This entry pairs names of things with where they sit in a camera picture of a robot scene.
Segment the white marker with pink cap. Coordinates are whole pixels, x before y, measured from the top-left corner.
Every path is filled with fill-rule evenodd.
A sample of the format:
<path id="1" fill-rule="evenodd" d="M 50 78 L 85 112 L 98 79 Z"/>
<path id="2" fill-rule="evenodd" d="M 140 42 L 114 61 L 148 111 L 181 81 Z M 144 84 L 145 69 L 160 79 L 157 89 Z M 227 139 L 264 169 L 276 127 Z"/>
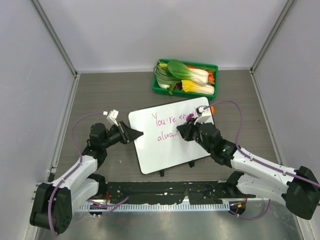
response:
<path id="1" fill-rule="evenodd" d="M 192 122 L 192 120 L 194 120 L 194 114 L 193 113 L 190 113 L 187 117 L 186 117 L 186 120 L 183 124 L 180 124 L 180 125 L 190 125 L 190 123 Z M 175 129 L 175 132 L 172 133 L 173 136 L 175 135 L 180 135 L 177 131 L 177 129 Z"/>

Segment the white whiteboard black frame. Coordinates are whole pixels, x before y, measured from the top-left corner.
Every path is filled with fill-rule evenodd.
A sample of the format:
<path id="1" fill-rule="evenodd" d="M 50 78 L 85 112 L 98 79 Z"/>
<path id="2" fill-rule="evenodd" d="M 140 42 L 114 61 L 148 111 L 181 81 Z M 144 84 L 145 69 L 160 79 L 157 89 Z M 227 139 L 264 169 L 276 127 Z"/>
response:
<path id="1" fill-rule="evenodd" d="M 128 114 L 130 127 L 143 132 L 134 141 L 142 174 L 158 172 L 210 155 L 198 143 L 185 141 L 177 132 L 177 126 L 184 124 L 188 115 L 197 116 L 196 108 L 208 105 L 209 100 L 203 96 Z"/>

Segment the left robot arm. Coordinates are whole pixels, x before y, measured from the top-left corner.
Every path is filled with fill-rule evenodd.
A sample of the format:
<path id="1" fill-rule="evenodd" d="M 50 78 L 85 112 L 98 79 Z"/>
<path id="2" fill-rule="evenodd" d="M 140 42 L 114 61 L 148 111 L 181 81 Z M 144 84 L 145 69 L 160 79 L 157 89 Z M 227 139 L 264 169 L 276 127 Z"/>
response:
<path id="1" fill-rule="evenodd" d="M 93 124 L 85 149 L 77 162 L 56 180 L 41 183 L 35 192 L 29 218 L 32 226 L 64 233 L 74 212 L 91 197 L 100 200 L 107 192 L 105 178 L 95 172 L 107 157 L 107 148 L 129 144 L 143 132 L 128 127 L 123 121 L 106 129 L 103 123 Z"/>

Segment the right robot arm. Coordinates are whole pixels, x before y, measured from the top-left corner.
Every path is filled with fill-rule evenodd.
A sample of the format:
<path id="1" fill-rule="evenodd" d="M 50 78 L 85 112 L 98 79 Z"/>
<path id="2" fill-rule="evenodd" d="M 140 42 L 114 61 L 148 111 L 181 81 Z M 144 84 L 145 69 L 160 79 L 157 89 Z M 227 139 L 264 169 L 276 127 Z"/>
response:
<path id="1" fill-rule="evenodd" d="M 181 137 L 199 144 L 218 164 L 235 169 L 226 193 L 255 195 L 284 205 L 294 215 L 311 220 L 320 203 L 320 184 L 305 166 L 298 169 L 256 156 L 224 139 L 212 123 L 185 123 L 177 126 Z"/>

